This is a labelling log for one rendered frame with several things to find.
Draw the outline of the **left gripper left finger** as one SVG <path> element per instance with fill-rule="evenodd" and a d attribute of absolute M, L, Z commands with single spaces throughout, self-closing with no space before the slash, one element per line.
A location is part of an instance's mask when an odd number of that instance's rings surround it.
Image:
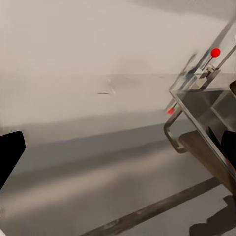
<path fill-rule="evenodd" d="M 0 190 L 25 149 L 21 131 L 0 136 Z"/>

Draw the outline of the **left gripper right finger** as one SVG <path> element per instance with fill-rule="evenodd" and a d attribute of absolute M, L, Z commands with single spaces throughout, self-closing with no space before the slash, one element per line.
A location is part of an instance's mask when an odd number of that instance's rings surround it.
<path fill-rule="evenodd" d="M 236 170 L 236 133 L 231 131 L 224 131 L 220 147 L 230 164 Z"/>

